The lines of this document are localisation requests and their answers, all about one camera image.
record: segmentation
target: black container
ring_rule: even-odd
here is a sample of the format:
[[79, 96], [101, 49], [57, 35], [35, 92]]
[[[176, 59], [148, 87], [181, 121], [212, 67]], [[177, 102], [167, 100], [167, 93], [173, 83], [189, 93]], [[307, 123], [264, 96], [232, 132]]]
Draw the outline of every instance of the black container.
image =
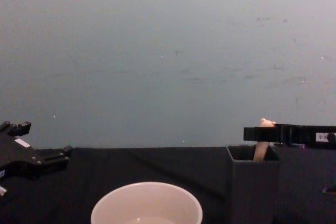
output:
[[255, 149], [255, 145], [226, 147], [225, 224], [272, 223], [280, 161], [270, 146], [263, 161], [253, 161]]

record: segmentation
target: black cloth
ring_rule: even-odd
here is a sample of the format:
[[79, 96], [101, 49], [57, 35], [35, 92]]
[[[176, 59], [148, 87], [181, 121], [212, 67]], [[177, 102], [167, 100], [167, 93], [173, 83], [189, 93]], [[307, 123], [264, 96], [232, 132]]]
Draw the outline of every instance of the black cloth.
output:
[[[336, 223], [336, 200], [321, 193], [336, 184], [336, 151], [277, 147], [276, 152], [281, 168], [274, 223]], [[202, 224], [223, 224], [224, 155], [224, 147], [75, 148], [66, 170], [0, 182], [8, 189], [0, 198], [0, 223], [89, 224], [94, 205], [108, 192], [156, 181], [194, 194], [203, 208]]]

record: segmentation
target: bowl rim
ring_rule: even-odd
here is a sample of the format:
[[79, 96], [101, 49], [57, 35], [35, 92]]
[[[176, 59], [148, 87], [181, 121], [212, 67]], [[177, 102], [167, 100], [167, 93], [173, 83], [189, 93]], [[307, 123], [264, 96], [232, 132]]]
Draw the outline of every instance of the bowl rim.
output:
[[136, 187], [136, 186], [142, 186], [142, 185], [161, 185], [161, 186], [165, 186], [165, 187], [171, 187], [171, 188], [174, 188], [176, 190], [179, 190], [181, 192], [183, 192], [184, 194], [186, 194], [187, 196], [189, 196], [189, 198], [193, 201], [193, 203], [195, 204], [196, 208], [197, 208], [197, 213], [198, 213], [198, 216], [197, 216], [197, 224], [201, 224], [202, 222], [202, 218], [203, 218], [203, 211], [202, 211], [202, 206], [200, 204], [200, 202], [197, 200], [197, 198], [191, 194], [189, 191], [187, 191], [186, 189], [182, 188], [182, 187], [179, 187], [179, 186], [175, 186], [175, 185], [172, 185], [172, 184], [168, 184], [168, 183], [163, 183], [163, 182], [139, 182], [139, 183], [133, 183], [133, 184], [128, 184], [128, 185], [124, 185], [124, 186], [121, 186], [121, 187], [118, 187], [117, 189], [109, 192], [108, 194], [106, 194], [105, 196], [103, 196], [94, 206], [93, 210], [92, 210], [92, 213], [91, 213], [91, 224], [94, 224], [93, 223], [93, 219], [95, 218], [96, 216], [96, 212], [97, 212], [97, 209], [99, 208], [99, 206], [101, 204], [103, 204], [103, 202], [108, 198], [110, 197], [112, 194], [114, 193], [117, 193], [121, 190], [124, 190], [126, 188], [130, 188], [130, 187]]

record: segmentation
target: white bowl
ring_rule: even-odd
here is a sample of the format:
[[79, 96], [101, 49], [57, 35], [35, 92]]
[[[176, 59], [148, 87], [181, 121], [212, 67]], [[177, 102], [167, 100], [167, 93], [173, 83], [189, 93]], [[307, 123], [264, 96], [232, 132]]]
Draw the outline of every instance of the white bowl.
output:
[[143, 182], [120, 187], [95, 205], [91, 224], [201, 224], [198, 200], [178, 186]]

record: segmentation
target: cylindrical object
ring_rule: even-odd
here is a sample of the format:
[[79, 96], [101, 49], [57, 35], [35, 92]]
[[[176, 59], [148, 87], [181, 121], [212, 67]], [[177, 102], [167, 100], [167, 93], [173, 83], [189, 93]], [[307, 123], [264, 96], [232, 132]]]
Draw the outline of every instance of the cylindrical object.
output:
[[265, 159], [253, 161], [255, 145], [226, 147], [227, 224], [271, 224], [278, 194], [280, 161], [269, 146]]

